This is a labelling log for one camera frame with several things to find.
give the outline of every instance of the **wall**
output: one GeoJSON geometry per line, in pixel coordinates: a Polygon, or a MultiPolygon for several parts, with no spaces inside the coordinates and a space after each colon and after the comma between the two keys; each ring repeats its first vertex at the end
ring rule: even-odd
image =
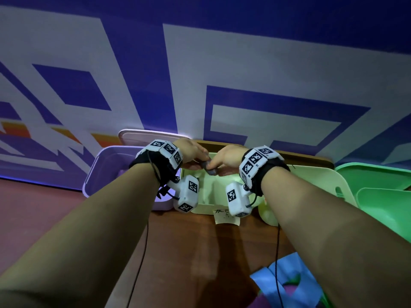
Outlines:
{"type": "Polygon", "coordinates": [[[411,168],[410,0],[0,0],[0,176],[121,129],[411,168]]]}

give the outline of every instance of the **forearm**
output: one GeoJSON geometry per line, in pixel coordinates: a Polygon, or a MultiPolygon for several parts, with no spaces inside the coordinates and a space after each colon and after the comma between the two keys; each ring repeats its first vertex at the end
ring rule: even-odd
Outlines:
{"type": "Polygon", "coordinates": [[[261,187],[287,237],[337,307],[405,302],[411,245],[403,238],[282,168],[270,170],[261,187]]]}
{"type": "Polygon", "coordinates": [[[150,164],[133,166],[36,242],[1,276],[0,289],[39,293],[58,306],[104,306],[146,226],[158,187],[150,164]]]}

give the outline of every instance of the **bin handle hole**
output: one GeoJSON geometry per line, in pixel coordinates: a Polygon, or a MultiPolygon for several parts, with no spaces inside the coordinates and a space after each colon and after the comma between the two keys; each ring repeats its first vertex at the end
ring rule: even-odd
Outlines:
{"type": "Polygon", "coordinates": [[[335,188],[335,194],[336,194],[337,197],[342,198],[342,199],[345,200],[344,194],[342,193],[340,187],[336,187],[336,188],[335,188]]]}

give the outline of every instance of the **hand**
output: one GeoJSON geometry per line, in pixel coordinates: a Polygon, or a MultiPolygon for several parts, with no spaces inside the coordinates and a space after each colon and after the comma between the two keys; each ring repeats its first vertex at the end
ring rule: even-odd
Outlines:
{"type": "Polygon", "coordinates": [[[192,139],[180,138],[173,142],[182,153],[182,168],[188,170],[201,170],[202,167],[195,160],[208,161],[208,151],[192,139]]]}
{"type": "Polygon", "coordinates": [[[227,176],[231,174],[238,174],[238,167],[241,164],[241,159],[248,148],[228,145],[221,149],[207,166],[208,170],[216,167],[219,176],[227,176]]]}

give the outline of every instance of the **person's right hand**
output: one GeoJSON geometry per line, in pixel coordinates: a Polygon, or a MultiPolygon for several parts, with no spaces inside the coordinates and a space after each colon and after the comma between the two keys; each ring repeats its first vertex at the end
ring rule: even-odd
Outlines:
{"type": "Polygon", "coordinates": [[[219,176],[238,174],[238,167],[241,164],[241,159],[248,148],[228,145],[221,149],[208,164],[207,169],[217,169],[219,176]]]}

